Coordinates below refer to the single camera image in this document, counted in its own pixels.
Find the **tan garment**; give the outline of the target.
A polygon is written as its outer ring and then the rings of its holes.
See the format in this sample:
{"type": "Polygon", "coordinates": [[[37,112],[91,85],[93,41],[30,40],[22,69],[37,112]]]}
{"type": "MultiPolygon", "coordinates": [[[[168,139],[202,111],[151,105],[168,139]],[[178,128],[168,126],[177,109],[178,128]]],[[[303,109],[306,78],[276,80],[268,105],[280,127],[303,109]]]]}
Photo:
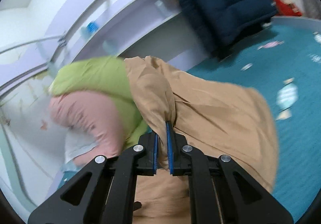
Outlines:
{"type": "Polygon", "coordinates": [[[148,56],[125,59],[135,105],[159,135],[161,169],[137,179],[134,223],[190,223],[188,180],[168,173],[166,122],[204,154],[227,154],[272,192],[278,137],[265,99],[253,88],[204,80],[148,56]]]}

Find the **white pillow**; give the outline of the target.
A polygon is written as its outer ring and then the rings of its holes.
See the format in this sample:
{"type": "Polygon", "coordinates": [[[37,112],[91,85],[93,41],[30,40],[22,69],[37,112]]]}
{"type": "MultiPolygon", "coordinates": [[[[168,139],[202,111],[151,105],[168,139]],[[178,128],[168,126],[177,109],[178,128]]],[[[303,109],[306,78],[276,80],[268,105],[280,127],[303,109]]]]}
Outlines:
{"type": "Polygon", "coordinates": [[[95,138],[81,130],[69,129],[65,137],[65,163],[97,146],[95,138]]]}

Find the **pink and green quilt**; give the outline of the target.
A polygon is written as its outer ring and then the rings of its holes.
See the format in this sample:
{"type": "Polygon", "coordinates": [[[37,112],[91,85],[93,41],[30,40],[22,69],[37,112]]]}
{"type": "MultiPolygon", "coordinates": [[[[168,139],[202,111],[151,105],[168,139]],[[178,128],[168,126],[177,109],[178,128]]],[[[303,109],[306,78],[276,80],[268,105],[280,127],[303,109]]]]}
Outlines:
{"type": "Polygon", "coordinates": [[[97,146],[67,165],[81,168],[98,155],[112,158],[138,143],[147,124],[136,107],[124,60],[95,57],[61,68],[49,87],[51,120],[93,136],[97,146]]]}

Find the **teal quilted bedspread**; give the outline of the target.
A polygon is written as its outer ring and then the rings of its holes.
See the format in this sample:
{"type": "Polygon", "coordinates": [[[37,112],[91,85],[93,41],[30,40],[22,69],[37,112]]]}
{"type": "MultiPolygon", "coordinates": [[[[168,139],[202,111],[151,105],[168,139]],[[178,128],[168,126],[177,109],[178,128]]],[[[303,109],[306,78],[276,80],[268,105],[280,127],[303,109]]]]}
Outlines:
{"type": "Polygon", "coordinates": [[[273,196],[295,223],[320,223],[320,21],[278,17],[233,50],[222,62],[206,59],[190,74],[262,94],[278,134],[273,196]]]}

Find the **blue cup on shelf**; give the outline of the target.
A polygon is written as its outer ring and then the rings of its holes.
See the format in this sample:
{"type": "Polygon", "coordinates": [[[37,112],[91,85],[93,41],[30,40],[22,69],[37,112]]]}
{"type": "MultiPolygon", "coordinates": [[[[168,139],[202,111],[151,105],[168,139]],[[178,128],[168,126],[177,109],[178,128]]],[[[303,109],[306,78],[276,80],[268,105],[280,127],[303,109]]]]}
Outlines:
{"type": "Polygon", "coordinates": [[[94,21],[91,21],[86,28],[89,33],[93,34],[99,29],[99,26],[94,21]]]}

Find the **red cartoon bag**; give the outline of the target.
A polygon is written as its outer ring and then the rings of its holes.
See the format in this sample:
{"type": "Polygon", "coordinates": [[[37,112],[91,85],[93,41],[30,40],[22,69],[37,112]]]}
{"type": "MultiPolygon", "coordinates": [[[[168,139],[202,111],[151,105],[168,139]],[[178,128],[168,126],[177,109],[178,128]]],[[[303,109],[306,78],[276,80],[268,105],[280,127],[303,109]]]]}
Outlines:
{"type": "Polygon", "coordinates": [[[292,0],[274,0],[280,16],[301,17],[303,14],[292,0]]]}

